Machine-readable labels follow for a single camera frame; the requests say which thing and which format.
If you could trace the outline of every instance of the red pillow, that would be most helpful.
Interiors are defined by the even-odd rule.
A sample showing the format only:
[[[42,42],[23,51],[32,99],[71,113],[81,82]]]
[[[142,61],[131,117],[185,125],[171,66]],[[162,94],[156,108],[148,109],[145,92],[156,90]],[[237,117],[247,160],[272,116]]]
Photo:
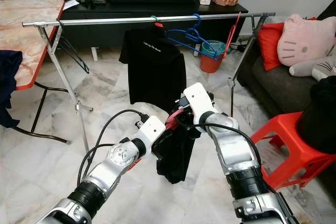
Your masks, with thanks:
[[[282,35],[284,23],[266,24],[258,34],[261,56],[264,59],[264,68],[269,71],[281,66],[278,58],[278,41]]]

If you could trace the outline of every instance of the marble tabletop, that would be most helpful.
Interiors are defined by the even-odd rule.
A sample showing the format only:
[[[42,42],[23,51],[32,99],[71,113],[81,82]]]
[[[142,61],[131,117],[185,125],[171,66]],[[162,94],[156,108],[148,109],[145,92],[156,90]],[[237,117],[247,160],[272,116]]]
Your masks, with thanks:
[[[23,27],[22,22],[49,21],[59,18],[63,0],[0,1],[0,49],[22,51],[23,60],[15,76],[16,90],[34,85],[47,52],[37,28]],[[55,28],[47,27],[51,37]]]

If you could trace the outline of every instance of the sofa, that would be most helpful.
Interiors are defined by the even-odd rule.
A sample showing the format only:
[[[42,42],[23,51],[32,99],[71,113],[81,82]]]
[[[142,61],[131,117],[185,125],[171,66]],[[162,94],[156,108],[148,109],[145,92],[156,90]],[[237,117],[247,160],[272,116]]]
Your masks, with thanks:
[[[317,19],[331,16],[336,16],[336,0]],[[310,103],[310,89],[317,83],[313,77],[291,76],[289,67],[284,65],[266,71],[258,40],[241,65],[237,80],[256,96],[271,117],[305,110]],[[336,164],[332,164],[319,177],[323,178],[324,184],[334,185]],[[328,188],[328,191],[336,199],[336,189]]]

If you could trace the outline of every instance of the blue hanger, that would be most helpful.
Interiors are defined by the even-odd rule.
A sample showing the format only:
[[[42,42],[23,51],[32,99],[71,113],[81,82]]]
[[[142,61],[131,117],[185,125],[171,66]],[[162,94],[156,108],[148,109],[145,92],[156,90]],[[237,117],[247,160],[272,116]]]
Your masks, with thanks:
[[[213,55],[206,54],[206,53],[204,53],[202,51],[199,51],[199,50],[197,50],[197,49],[195,49],[195,48],[193,48],[193,47],[191,47],[191,46],[189,46],[189,45],[187,45],[187,44],[185,44],[185,43],[183,43],[181,41],[178,41],[176,39],[170,38],[168,36],[167,36],[167,39],[169,39],[169,40],[171,40],[171,41],[173,41],[175,43],[178,43],[179,45],[182,45],[182,46],[185,46],[187,48],[190,48],[191,50],[199,52],[199,53],[201,53],[203,55],[206,55],[206,56],[208,56],[208,57],[210,57],[210,58],[212,58],[214,60],[220,60],[221,57],[220,57],[219,52],[208,41],[206,41],[205,39],[203,39],[202,37],[200,37],[200,34],[196,30],[196,28],[201,24],[201,21],[202,21],[201,17],[199,16],[199,14],[193,14],[193,16],[196,16],[198,18],[198,23],[195,24],[193,26],[193,28],[189,28],[187,30],[171,29],[171,30],[168,30],[166,32],[166,35],[168,35],[168,34],[170,34],[172,32],[184,33],[185,37],[187,39],[189,39],[189,40],[191,40],[191,41],[193,41],[193,42],[195,42],[197,44],[199,44],[200,42],[204,42],[204,43],[208,44],[211,47],[211,49],[215,52]]]

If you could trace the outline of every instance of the dark blue cloth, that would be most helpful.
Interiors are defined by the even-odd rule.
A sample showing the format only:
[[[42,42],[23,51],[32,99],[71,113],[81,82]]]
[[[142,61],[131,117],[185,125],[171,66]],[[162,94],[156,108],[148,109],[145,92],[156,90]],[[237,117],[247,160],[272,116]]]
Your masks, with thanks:
[[[21,51],[0,50],[0,125],[6,128],[17,126],[6,109],[11,108],[11,93],[15,90],[14,76],[22,62]]]

